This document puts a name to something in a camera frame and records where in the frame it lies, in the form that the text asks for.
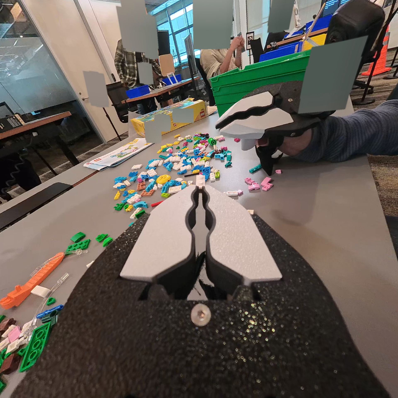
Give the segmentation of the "yellow lego box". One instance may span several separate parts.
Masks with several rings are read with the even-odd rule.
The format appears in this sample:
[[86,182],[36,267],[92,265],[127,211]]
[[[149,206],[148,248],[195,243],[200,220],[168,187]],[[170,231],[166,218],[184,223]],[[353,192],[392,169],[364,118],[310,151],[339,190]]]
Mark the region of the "yellow lego box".
[[199,121],[207,116],[206,104],[202,100],[188,98],[184,101],[156,111],[134,117],[131,119],[135,132],[141,136],[146,136],[147,127],[151,131],[161,132],[161,135],[177,130],[190,123]]

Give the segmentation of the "black floor stand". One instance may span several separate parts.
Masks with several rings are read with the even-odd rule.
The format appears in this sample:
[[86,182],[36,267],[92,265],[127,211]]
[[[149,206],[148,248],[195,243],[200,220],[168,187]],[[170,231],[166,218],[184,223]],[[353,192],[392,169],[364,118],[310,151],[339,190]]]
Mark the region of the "black floor stand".
[[370,66],[368,70],[364,73],[362,73],[363,76],[368,77],[366,82],[362,82],[359,80],[356,80],[354,82],[355,87],[360,87],[364,89],[364,92],[362,94],[361,98],[356,98],[352,100],[352,104],[354,106],[365,106],[365,105],[370,105],[375,102],[375,98],[370,97],[371,94],[374,92],[374,87],[371,86],[371,79],[373,77],[373,71],[375,68],[375,64],[380,57],[381,49],[382,49],[382,43],[383,39],[386,33],[386,28],[390,25],[390,22],[392,21],[393,17],[397,13],[397,1],[384,1],[384,5],[387,4],[387,11],[385,11],[386,18],[383,27],[380,30],[380,33],[378,34],[375,43],[372,47],[371,53],[368,56],[368,58],[364,61],[365,64],[369,63]]

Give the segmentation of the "lego instruction booklet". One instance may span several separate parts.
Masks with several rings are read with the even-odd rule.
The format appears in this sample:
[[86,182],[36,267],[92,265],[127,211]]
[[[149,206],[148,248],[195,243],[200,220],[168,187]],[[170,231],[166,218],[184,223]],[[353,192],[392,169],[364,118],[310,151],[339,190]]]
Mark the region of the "lego instruction booklet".
[[153,143],[146,142],[145,138],[137,138],[112,152],[84,163],[83,166],[97,171],[104,170],[108,167],[115,167],[151,145],[153,145]]

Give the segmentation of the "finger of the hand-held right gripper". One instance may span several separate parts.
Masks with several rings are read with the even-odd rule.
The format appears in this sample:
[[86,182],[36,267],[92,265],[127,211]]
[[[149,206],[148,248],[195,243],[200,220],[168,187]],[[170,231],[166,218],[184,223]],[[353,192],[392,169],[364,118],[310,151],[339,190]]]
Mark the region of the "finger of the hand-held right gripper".
[[217,129],[268,129],[283,124],[281,97],[262,92],[241,99],[216,123]]
[[281,112],[267,112],[260,116],[250,116],[246,119],[227,121],[222,117],[218,120],[218,129],[223,135],[239,138],[241,149],[250,150],[255,147],[265,130],[281,125]]

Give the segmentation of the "black office chair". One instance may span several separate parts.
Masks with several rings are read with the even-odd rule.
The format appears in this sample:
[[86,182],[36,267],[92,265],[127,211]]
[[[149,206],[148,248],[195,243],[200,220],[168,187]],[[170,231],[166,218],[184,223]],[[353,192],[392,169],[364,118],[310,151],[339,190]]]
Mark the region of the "black office chair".
[[362,52],[362,62],[373,59],[372,47],[385,22],[384,10],[367,0],[350,0],[331,17],[325,44],[368,36]]

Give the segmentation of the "orange traffic cone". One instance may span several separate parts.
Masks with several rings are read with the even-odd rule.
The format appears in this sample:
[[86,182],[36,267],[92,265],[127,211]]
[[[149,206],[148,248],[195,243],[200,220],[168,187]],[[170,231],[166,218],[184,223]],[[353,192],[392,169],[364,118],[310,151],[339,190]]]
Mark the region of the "orange traffic cone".
[[388,51],[389,37],[390,37],[390,33],[389,33],[389,26],[388,26],[386,28],[386,33],[385,33],[385,36],[383,39],[380,57],[378,58],[378,60],[375,64],[373,76],[391,71],[391,67],[386,67],[386,57],[387,57],[387,51]]

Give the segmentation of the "black case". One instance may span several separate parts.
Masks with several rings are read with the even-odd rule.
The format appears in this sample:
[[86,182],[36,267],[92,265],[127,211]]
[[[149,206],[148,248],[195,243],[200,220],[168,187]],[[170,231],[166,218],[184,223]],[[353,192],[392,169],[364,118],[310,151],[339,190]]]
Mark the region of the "black case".
[[5,132],[17,127],[25,125],[21,115],[19,113],[9,115],[0,119],[0,131]]

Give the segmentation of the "person's right forearm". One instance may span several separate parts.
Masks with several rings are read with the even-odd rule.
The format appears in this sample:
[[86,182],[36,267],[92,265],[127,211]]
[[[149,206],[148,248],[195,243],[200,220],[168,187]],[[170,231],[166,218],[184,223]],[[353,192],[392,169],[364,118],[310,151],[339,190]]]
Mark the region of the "person's right forearm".
[[293,158],[302,162],[343,162],[357,155],[397,156],[398,101],[349,116],[330,116],[312,129],[309,145]]

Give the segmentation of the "orange lego carrot piece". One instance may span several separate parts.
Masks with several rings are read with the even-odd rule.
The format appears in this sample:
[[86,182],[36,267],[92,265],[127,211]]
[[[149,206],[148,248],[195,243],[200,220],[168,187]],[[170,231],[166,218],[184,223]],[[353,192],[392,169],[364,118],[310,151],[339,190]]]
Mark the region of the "orange lego carrot piece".
[[61,263],[65,253],[59,252],[45,263],[31,276],[31,278],[22,286],[17,285],[15,289],[0,300],[3,309],[7,310],[14,306],[19,306],[31,293],[31,291],[40,285],[48,275]]

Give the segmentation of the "green lego leaf plate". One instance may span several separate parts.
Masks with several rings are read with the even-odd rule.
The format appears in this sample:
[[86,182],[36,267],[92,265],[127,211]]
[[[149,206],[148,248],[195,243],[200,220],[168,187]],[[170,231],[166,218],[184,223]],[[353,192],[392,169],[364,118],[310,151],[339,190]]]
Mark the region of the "green lego leaf plate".
[[90,239],[86,239],[83,241],[80,241],[78,243],[74,243],[72,245],[69,245],[67,247],[66,253],[72,252],[72,251],[76,251],[76,250],[86,250],[88,249],[89,245],[91,243]]

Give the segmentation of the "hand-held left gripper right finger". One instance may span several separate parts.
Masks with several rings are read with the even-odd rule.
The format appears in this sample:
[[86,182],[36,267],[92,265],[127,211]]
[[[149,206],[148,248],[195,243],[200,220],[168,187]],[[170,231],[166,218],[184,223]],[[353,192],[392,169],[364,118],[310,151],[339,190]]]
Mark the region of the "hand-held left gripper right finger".
[[250,213],[238,201],[203,186],[206,273],[213,284],[232,295],[240,285],[279,281],[282,274]]

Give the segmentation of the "computer monitor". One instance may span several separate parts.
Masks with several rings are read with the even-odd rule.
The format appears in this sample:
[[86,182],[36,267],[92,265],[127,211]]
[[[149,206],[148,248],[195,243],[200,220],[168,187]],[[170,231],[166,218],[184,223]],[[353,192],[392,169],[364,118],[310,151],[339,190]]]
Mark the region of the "computer monitor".
[[198,75],[198,70],[196,66],[196,58],[195,58],[195,51],[193,48],[193,41],[191,33],[184,39],[185,47],[186,47],[186,54],[187,54],[187,62],[188,67],[190,69],[190,73],[192,76]]

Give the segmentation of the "person's right hand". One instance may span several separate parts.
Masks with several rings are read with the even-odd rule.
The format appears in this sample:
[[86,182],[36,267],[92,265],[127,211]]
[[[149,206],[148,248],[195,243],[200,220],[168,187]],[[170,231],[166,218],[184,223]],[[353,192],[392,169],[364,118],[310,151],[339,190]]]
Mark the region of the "person's right hand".
[[308,145],[312,139],[312,129],[306,130],[298,137],[285,137],[279,150],[287,156],[294,157],[299,155]]

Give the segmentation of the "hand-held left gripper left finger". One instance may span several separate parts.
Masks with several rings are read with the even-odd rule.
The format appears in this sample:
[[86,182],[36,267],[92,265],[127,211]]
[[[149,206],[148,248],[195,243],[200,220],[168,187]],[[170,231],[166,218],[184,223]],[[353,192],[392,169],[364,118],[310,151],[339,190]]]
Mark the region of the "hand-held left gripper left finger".
[[176,299],[186,299],[196,283],[195,209],[199,188],[189,186],[150,214],[120,277],[162,285]]

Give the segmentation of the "green plastic bin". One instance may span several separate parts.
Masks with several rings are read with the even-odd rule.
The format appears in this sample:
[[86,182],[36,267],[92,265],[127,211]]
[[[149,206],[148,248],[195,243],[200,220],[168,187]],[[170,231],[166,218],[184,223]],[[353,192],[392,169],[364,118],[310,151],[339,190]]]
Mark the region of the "green plastic bin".
[[303,81],[311,50],[278,57],[212,77],[211,87],[218,115],[253,90],[276,83]]

